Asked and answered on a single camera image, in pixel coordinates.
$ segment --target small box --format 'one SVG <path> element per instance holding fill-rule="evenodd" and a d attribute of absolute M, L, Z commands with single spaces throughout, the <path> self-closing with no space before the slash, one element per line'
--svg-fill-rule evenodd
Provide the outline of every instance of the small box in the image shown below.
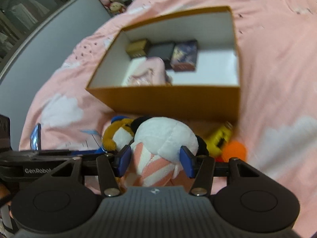
<path fill-rule="evenodd" d="M 197 40 L 175 45 L 171 66 L 176 72 L 195 71 L 197 61 Z"/>
<path fill-rule="evenodd" d="M 149 49 L 148 57 L 159 57 L 165 64 L 165 69 L 172 69 L 171 58 L 173 55 L 175 42 L 164 42 L 151 46 Z"/>
<path fill-rule="evenodd" d="M 131 59 L 146 56 L 151 42 L 147 39 L 142 39 L 130 43 L 126 48 L 126 53 L 130 56 Z"/>

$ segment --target pink bedsheet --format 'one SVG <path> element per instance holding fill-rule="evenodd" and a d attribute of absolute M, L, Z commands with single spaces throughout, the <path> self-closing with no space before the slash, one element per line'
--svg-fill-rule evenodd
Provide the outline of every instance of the pink bedsheet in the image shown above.
<path fill-rule="evenodd" d="M 113 111 L 85 91 L 122 26 L 188 8 L 229 5 L 242 57 L 237 138 L 248 162 L 294 192 L 294 229 L 310 237 L 317 223 L 317 0 L 135 0 L 127 12 L 81 41 L 43 85 L 29 109 L 20 149 L 42 123 L 44 149 L 94 149 Z"/>

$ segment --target black circular motor housing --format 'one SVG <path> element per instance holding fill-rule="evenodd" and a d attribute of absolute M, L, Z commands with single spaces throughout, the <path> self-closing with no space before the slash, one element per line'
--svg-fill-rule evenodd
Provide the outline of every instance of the black circular motor housing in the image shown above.
<path fill-rule="evenodd" d="M 12 200 L 20 228 L 36 233 L 60 233 L 86 222 L 99 206 L 97 195 L 68 177 L 35 181 Z"/>
<path fill-rule="evenodd" d="M 268 177 L 238 178 L 215 195 L 213 205 L 225 221 L 255 233 L 292 226 L 300 210 L 295 195 Z"/>

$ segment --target black plush ear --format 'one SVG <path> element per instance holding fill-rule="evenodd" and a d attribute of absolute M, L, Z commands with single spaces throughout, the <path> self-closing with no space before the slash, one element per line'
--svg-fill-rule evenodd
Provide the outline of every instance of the black plush ear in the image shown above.
<path fill-rule="evenodd" d="M 139 126 L 143 122 L 145 122 L 145 121 L 147 121 L 147 120 L 149 120 L 151 118 L 152 118 L 151 116 L 141 116 L 141 117 L 139 117 L 137 119 L 134 119 L 133 122 L 130 125 L 131 130 L 133 131 L 133 133 L 135 134 L 137 132 L 137 129 L 139 128 Z"/>
<path fill-rule="evenodd" d="M 207 145 L 206 142 L 199 137 L 198 135 L 196 135 L 197 141 L 198 141 L 198 151 L 196 156 L 200 156 L 200 155 L 205 155 L 205 156 L 209 156 L 209 152 L 207 150 Z"/>

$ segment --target blue plush hat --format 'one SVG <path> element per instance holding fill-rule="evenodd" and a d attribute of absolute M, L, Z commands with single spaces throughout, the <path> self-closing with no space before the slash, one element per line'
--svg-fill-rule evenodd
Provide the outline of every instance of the blue plush hat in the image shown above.
<path fill-rule="evenodd" d="M 111 119 L 111 123 L 114 123 L 115 121 L 120 121 L 120 120 L 125 119 L 125 118 L 129 118 L 129 117 L 126 117 L 123 115 L 117 115 Z"/>

